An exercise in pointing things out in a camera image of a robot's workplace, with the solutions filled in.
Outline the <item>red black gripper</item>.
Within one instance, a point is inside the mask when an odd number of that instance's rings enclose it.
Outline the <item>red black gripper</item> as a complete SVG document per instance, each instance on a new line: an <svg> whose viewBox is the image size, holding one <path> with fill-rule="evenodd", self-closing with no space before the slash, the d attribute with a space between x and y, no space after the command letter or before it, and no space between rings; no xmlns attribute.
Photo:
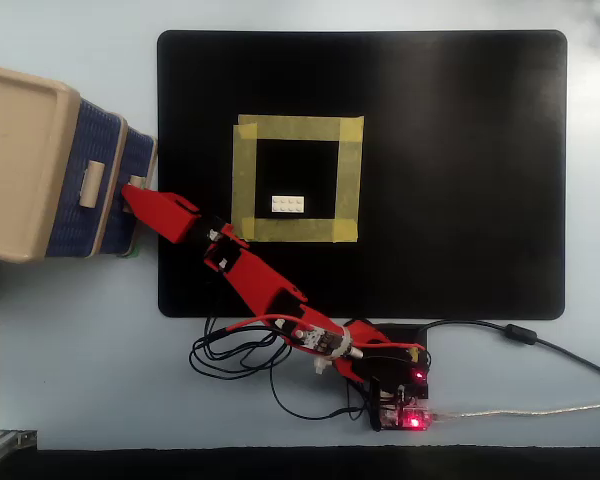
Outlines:
<svg viewBox="0 0 600 480"><path fill-rule="evenodd" d="M188 243L198 249L227 242L249 248L230 223L215 215L199 214L199 208L179 194L125 185L122 195L139 221L171 243L181 243L188 233Z"/></svg>

